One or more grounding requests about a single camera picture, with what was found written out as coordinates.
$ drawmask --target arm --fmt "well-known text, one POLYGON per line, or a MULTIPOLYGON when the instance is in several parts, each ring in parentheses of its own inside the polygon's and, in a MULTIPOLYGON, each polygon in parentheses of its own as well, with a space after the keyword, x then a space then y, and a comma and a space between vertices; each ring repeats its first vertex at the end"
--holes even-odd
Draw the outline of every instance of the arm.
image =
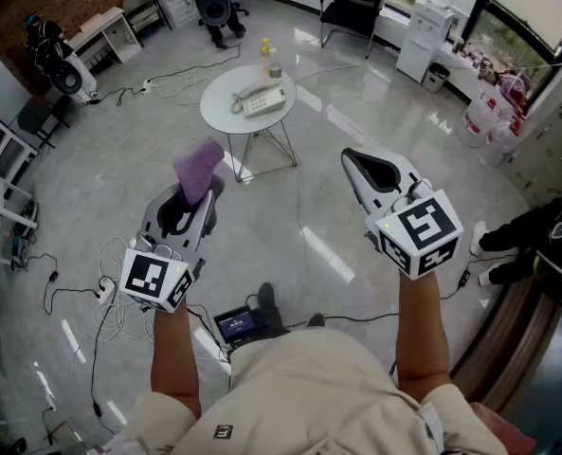
POLYGON ((186 301, 173 314, 154 315, 154 358, 150 374, 152 391, 166 394, 201 416, 198 372, 192 351, 186 301))
POLYGON ((421 402, 435 388, 451 383, 439 286, 434 273, 415 281, 402 272, 400 277, 398 385, 402 392, 421 402))

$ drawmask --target box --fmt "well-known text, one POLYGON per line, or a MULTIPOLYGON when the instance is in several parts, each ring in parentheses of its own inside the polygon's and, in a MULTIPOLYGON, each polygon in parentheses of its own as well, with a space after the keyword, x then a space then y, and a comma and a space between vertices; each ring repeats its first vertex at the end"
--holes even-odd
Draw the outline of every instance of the box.
POLYGON ((120 291, 146 307, 174 312, 193 283, 187 263, 131 248, 125 253, 120 291))
POLYGON ((388 216, 365 220, 386 253, 412 280, 448 262, 460 245, 463 227, 444 191, 413 201, 388 216))

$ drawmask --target telephone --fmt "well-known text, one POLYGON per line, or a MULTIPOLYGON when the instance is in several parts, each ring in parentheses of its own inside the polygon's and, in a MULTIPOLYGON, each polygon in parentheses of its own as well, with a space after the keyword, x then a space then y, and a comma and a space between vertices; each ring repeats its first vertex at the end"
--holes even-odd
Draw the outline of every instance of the telephone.
POLYGON ((287 98, 278 82, 256 82, 238 94, 232 94, 231 111, 252 118, 282 108, 287 98))

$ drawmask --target beige shirt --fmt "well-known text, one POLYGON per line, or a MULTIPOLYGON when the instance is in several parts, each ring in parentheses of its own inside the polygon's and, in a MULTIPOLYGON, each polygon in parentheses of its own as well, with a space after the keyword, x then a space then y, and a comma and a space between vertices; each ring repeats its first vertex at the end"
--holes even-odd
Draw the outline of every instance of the beige shirt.
POLYGON ((329 328, 238 349, 229 393, 198 421, 164 394, 143 394, 123 434, 150 455, 439 453, 422 406, 438 413, 445 451, 506 453, 455 386, 437 388, 420 405, 362 345, 329 328))

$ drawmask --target logo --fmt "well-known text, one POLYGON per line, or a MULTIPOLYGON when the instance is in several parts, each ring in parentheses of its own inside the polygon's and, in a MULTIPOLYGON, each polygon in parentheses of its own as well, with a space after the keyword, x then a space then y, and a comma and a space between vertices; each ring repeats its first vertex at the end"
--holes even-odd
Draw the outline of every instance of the logo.
POLYGON ((455 230, 434 198, 399 214, 398 218, 418 249, 432 245, 455 230))
POLYGON ((403 251, 398 245, 393 243, 387 236, 380 233, 381 236, 381 243, 382 243, 382 250, 390 256, 390 259, 393 260, 398 267, 401 268, 405 273, 409 273, 409 268, 411 267, 411 258, 409 255, 403 251))
POLYGON ((448 243, 442 245, 434 251, 430 251, 428 254, 420 258, 420 269, 418 275, 423 275, 428 271, 436 268, 439 264, 448 262, 453 258, 453 253, 455 252, 455 247, 458 244, 458 238, 452 239, 448 243))
POLYGON ((167 263, 137 255, 131 266, 126 288, 142 295, 158 298, 163 287, 167 263))
POLYGON ((229 440, 232 437, 233 428, 233 425, 218 425, 215 429, 213 438, 218 438, 220 440, 229 440))

